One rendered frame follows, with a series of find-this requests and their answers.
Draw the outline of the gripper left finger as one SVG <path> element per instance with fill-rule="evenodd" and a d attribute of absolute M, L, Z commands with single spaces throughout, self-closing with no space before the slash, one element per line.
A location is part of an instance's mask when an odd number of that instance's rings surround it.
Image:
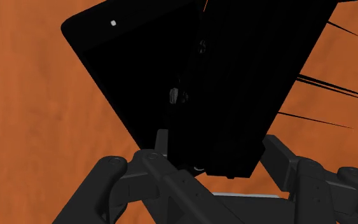
<path fill-rule="evenodd" d="M 52 224 L 116 224 L 128 203 L 143 201 L 156 224 L 244 224 L 188 171 L 167 159 L 168 131 L 155 148 L 101 158 Z"/>

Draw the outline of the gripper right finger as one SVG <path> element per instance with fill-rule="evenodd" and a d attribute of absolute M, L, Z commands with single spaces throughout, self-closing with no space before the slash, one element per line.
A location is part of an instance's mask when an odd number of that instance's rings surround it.
<path fill-rule="evenodd" d="M 358 224 L 358 168 L 336 173 L 295 155 L 276 136 L 263 139 L 261 163 L 294 203 L 294 224 Z"/>

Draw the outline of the black flat rectangular box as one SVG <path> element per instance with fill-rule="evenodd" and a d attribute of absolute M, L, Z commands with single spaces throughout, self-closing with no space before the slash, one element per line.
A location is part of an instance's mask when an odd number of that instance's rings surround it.
<path fill-rule="evenodd" d="M 248 178 L 340 0 L 208 0 L 169 129 L 178 169 Z"/>

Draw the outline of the black tablet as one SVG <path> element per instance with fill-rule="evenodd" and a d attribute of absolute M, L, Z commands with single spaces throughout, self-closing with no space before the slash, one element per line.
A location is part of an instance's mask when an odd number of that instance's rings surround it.
<path fill-rule="evenodd" d="M 200 22 L 195 0 L 105 0 L 66 19 L 63 36 L 142 149 L 165 127 L 169 92 Z"/>

